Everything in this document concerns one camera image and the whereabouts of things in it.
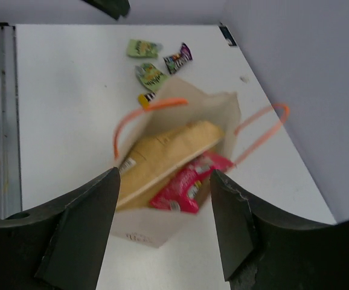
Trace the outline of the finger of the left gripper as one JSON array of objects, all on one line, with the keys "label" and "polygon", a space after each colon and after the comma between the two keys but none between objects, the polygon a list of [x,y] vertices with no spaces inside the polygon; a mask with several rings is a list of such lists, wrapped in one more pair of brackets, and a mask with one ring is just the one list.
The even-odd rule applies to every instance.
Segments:
[{"label": "finger of the left gripper", "polygon": [[83,0],[83,2],[102,11],[116,21],[120,17],[126,18],[130,12],[128,0]]}]

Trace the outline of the light green snack packet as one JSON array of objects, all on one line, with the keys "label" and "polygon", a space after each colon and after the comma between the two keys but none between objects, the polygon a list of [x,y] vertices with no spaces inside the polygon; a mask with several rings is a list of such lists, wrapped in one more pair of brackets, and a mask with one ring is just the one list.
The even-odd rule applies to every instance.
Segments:
[{"label": "light green snack packet", "polygon": [[143,87],[151,92],[157,92],[169,78],[151,63],[135,66],[135,75]]}]

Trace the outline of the yellow m&m's packet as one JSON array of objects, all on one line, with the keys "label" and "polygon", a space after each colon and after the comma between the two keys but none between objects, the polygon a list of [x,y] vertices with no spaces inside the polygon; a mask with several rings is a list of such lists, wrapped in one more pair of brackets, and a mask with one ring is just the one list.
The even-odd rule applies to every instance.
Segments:
[{"label": "yellow m&m's packet", "polygon": [[138,96],[138,102],[143,109],[146,109],[150,106],[150,103],[155,99],[155,97],[156,94],[154,92],[140,94]]}]

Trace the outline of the pink candy packet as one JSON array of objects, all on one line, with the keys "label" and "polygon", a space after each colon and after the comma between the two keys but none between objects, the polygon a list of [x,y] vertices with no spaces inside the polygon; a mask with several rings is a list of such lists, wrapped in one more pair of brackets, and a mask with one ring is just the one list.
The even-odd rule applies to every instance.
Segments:
[{"label": "pink candy packet", "polygon": [[181,168],[149,204],[159,210],[196,214],[199,211],[196,198],[204,180],[213,170],[224,171],[232,166],[233,163],[225,157],[206,151]]}]

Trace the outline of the brown chips bag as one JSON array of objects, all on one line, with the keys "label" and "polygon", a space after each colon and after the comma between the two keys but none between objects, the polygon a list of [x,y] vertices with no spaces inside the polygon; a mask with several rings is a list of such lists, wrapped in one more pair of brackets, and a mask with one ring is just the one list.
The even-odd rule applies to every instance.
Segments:
[{"label": "brown chips bag", "polygon": [[119,167],[116,210],[145,207],[153,188],[163,185],[186,163],[217,145],[224,131],[209,121],[196,121],[138,140]]}]

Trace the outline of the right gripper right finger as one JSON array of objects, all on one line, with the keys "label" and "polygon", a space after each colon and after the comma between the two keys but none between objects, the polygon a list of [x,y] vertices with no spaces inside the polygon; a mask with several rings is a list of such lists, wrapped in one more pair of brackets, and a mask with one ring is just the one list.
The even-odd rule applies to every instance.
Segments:
[{"label": "right gripper right finger", "polygon": [[349,289],[349,221],[329,225],[291,214],[218,170],[210,186],[231,289]]}]

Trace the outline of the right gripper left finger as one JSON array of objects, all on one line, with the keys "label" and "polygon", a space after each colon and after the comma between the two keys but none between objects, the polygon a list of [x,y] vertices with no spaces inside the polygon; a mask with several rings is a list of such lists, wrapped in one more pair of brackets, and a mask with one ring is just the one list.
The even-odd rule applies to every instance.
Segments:
[{"label": "right gripper left finger", "polygon": [[0,219],[0,289],[95,289],[119,191],[113,168]]}]

